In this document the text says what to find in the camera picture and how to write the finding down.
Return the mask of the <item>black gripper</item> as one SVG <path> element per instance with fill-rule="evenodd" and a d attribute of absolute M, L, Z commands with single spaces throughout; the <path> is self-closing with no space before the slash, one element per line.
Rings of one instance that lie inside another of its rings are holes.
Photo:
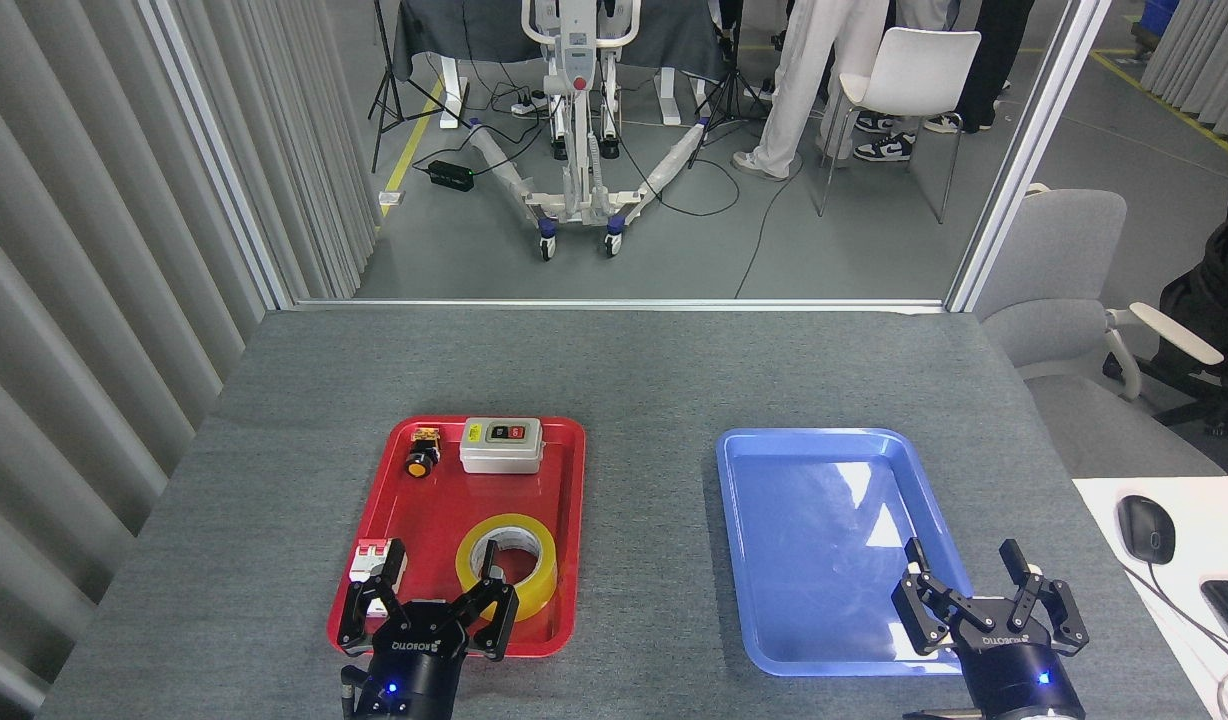
<path fill-rule="evenodd" d="M 905 543 L 907 569 L 893 589 L 892 602 L 919 656 L 937 651 L 949 634 L 954 609 L 965 593 L 931 574 L 919 538 Z M 986 719 L 1084 719 L 1086 708 L 1071 686 L 1059 655 L 1074 656 L 1089 643 L 1089 633 L 1070 584 L 1047 579 L 1027 562 L 1016 539 L 1001 544 L 1001 559 L 1017 585 L 1013 601 L 971 598 L 970 603 L 993 620 L 981 630 L 960 614 L 960 665 L 973 705 Z M 1036 602 L 1047 611 L 1052 639 L 1033 618 Z"/>
<path fill-rule="evenodd" d="M 410 601 L 395 593 L 406 569 L 402 539 L 359 541 L 348 566 L 338 646 L 349 656 L 366 652 L 370 618 L 387 618 L 372 639 L 366 670 L 352 668 L 354 719 L 449 719 L 468 651 L 503 661 L 519 600 L 495 565 L 499 542 L 483 552 L 480 577 L 451 605 Z M 492 609 L 488 625 L 468 638 L 472 620 Z"/>

